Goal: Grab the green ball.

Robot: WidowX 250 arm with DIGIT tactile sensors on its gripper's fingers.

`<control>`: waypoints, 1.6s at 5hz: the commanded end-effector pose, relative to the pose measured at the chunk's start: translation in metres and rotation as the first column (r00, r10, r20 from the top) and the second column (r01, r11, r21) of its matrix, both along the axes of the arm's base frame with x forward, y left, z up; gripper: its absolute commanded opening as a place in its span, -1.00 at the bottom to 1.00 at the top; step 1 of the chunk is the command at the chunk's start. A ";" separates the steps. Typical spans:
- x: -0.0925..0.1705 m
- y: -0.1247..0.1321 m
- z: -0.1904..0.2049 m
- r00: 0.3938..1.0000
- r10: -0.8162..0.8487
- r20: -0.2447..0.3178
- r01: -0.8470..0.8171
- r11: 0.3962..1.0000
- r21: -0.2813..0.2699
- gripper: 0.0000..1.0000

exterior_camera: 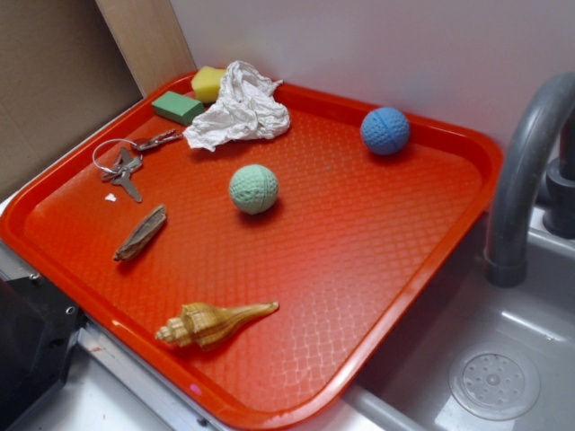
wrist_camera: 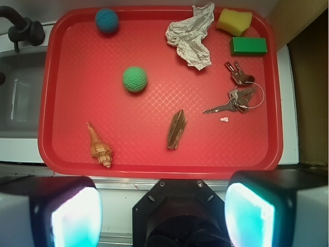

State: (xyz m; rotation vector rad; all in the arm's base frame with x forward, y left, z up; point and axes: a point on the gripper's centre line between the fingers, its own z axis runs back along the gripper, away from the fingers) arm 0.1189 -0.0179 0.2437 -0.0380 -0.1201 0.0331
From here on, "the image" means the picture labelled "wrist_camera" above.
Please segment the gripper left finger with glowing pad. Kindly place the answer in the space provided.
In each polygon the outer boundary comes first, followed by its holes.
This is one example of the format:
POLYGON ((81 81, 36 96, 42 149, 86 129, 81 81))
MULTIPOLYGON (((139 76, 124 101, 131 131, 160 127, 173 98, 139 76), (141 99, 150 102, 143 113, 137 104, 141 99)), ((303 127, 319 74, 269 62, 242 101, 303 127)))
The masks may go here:
POLYGON ((101 226, 89 177, 1 177, 1 246, 97 246, 101 226))

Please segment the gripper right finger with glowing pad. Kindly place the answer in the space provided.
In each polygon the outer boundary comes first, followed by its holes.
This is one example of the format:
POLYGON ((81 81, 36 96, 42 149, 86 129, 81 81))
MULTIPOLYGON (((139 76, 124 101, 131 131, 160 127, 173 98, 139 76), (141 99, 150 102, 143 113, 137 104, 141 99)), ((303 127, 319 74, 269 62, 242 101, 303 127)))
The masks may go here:
POLYGON ((328 246, 328 174, 238 171, 226 191, 225 220, 234 246, 328 246))

